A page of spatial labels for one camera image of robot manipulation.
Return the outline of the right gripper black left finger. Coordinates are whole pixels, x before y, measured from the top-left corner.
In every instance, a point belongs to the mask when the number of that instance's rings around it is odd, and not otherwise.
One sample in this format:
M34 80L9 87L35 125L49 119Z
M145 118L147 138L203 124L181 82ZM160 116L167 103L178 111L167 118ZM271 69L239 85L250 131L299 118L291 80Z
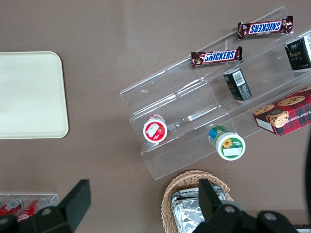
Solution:
M39 210L26 221L28 233L73 233L91 205L90 180L80 180L56 206Z

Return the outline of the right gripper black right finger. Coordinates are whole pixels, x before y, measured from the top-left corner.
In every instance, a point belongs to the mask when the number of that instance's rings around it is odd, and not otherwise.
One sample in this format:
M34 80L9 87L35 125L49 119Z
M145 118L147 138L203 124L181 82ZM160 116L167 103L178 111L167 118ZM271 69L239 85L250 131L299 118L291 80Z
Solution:
M194 230L195 233L252 233L253 221L233 202L221 201L212 184L207 179L200 179L199 206L204 222Z

